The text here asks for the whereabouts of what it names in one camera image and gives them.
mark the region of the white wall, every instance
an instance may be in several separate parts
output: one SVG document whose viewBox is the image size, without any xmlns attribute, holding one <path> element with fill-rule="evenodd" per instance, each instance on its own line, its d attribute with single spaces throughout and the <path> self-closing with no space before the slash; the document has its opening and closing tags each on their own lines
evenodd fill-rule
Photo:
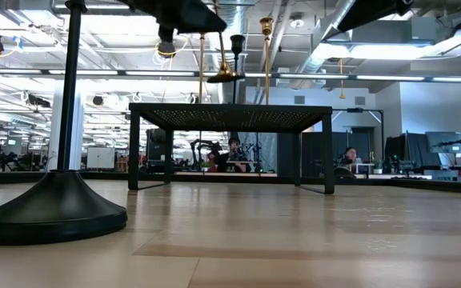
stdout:
<svg viewBox="0 0 461 288">
<path fill-rule="evenodd" d="M 403 131 L 461 133 L 461 84 L 407 82 L 401 95 Z"/>
<path fill-rule="evenodd" d="M 277 88 L 270 89 L 270 104 L 271 105 L 294 105 L 295 96 L 305 96 L 306 106 L 331 106 L 335 109 L 355 108 L 355 97 L 366 97 L 366 105 L 360 106 L 363 109 L 375 109 L 375 95 L 370 94 L 368 89 L 356 88 L 345 89 L 345 99 L 339 98 L 341 95 L 340 89 L 327 91 L 324 89 L 302 89 L 292 90 L 291 88 Z M 247 103 L 252 103 L 255 98 L 255 87 L 247 87 Z M 335 132 L 345 132 L 351 130 L 351 127 L 367 126 L 379 127 L 379 123 L 368 113 L 364 114 L 349 114 L 346 112 L 341 113 L 332 123 L 332 130 Z M 315 131 L 321 131 L 321 123 L 315 126 Z"/>
<path fill-rule="evenodd" d="M 384 138 L 397 137 L 402 132 L 402 115 L 401 115 L 401 90 L 400 84 L 395 83 L 381 90 L 375 95 L 376 109 L 383 110 Z M 381 131 L 376 130 L 375 135 L 375 153 L 380 155 L 382 150 Z"/>
</svg>

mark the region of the light wood floor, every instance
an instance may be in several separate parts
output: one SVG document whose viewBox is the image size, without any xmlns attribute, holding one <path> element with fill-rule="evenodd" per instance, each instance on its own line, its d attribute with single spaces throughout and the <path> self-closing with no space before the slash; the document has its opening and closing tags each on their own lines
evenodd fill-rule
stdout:
<svg viewBox="0 0 461 288">
<path fill-rule="evenodd" d="M 461 288 L 461 194 L 174 183 L 128 195 L 128 227 L 0 247 L 0 288 Z M 0 186 L 0 205 L 31 185 Z"/>
</svg>

